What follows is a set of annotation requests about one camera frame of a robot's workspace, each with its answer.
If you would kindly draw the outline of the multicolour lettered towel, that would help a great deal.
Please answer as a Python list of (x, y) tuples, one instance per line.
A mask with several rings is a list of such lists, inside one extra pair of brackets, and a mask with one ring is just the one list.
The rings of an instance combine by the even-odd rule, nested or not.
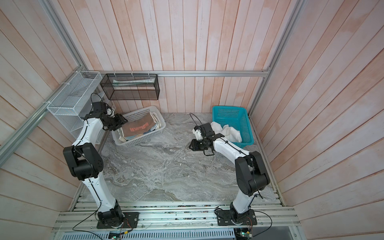
[(119, 129), (119, 140), (126, 142), (161, 128), (158, 115), (154, 112), (145, 114), (142, 118), (124, 124)]

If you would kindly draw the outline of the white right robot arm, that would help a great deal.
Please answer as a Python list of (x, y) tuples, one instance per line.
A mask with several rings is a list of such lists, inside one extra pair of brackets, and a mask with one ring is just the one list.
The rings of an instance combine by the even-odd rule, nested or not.
[(210, 149), (213, 155), (215, 152), (220, 153), (235, 165), (239, 192), (228, 211), (218, 210), (218, 217), (223, 219), (229, 216), (234, 223), (248, 217), (252, 201), (270, 184), (262, 155), (257, 151), (249, 152), (236, 146), (223, 134), (216, 134), (208, 123), (195, 126), (193, 133), (196, 138), (191, 141), (190, 150), (205, 152)]

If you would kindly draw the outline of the red and white towel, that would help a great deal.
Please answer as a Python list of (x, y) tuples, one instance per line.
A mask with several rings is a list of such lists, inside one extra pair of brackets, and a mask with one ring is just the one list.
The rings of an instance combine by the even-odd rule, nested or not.
[(122, 126), (122, 136), (124, 138), (133, 138), (155, 130), (158, 123), (151, 113), (145, 114), (142, 118), (133, 122), (125, 123)]

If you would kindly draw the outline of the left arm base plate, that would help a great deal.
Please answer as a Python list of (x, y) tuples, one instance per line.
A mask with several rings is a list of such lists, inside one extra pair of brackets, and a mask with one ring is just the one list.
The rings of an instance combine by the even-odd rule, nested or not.
[(139, 215), (139, 212), (99, 212), (97, 229), (135, 229), (138, 226)]

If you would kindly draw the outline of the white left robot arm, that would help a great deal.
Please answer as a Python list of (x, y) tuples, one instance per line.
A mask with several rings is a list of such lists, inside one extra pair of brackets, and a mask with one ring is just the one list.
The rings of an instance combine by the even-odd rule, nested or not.
[(101, 132), (118, 130), (126, 122), (107, 103), (93, 102), (91, 111), (83, 118), (79, 137), (63, 150), (71, 175), (82, 181), (93, 196), (98, 207), (97, 219), (103, 227), (120, 227), (124, 214), (107, 187), (103, 175), (104, 161), (95, 144)]

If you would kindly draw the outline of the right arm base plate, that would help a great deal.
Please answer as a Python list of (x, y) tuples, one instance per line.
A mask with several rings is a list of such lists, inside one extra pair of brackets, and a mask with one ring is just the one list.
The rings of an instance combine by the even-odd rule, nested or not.
[(255, 212), (252, 209), (249, 209), (243, 214), (238, 214), (235, 210), (223, 210), (217, 208), (214, 210), (214, 213), (217, 216), (219, 226), (257, 225)]

